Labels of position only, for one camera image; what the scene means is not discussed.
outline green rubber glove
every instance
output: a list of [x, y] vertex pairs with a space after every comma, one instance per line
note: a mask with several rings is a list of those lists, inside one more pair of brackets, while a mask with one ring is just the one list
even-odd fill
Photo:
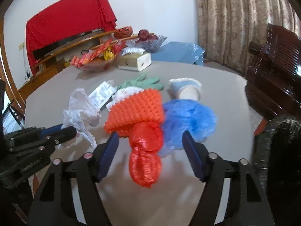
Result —
[[146, 73], [141, 74], [137, 79], [135, 80], [127, 80], [123, 84], [119, 86], [118, 89], [126, 88], [126, 87], [140, 87], [143, 89], [157, 89], [158, 91], [163, 90], [164, 85], [159, 83], [160, 78], [159, 77], [153, 77], [146, 79]]

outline orange foam net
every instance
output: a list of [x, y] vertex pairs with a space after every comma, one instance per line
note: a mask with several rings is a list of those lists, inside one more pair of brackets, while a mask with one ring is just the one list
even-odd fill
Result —
[[133, 126], [140, 122], [164, 121], [161, 95], [158, 90], [148, 89], [129, 96], [112, 106], [104, 129], [116, 131], [120, 137], [128, 137]]

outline blue plastic bag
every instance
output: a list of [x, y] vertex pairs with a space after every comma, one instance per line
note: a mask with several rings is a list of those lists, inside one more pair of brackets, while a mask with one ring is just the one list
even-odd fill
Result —
[[182, 136], [188, 130], [196, 141], [202, 141], [215, 131], [217, 118], [213, 111], [199, 102], [187, 99], [174, 99], [163, 104], [165, 122], [164, 146], [160, 156], [168, 155], [173, 149], [182, 149]]
[[167, 62], [181, 62], [203, 65], [205, 50], [195, 43], [172, 41], [160, 47], [159, 51], [152, 53], [151, 59]]

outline white wall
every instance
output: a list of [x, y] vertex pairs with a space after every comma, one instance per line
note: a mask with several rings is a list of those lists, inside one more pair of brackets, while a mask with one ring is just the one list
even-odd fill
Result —
[[[8, 64], [17, 88], [24, 83], [24, 56], [18, 46], [25, 41], [26, 22], [58, 0], [14, 0], [5, 14], [4, 40]], [[195, 0], [109, 0], [117, 17], [117, 28], [134, 32], [148, 29], [168, 36], [168, 41], [197, 42]], [[29, 68], [26, 49], [25, 62]]]

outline red cloth cover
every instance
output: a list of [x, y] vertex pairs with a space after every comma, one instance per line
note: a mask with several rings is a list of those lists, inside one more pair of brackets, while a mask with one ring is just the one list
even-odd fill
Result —
[[61, 0], [42, 10], [26, 24], [26, 49], [33, 74], [33, 51], [67, 37], [104, 28], [115, 30], [116, 17], [108, 0]]

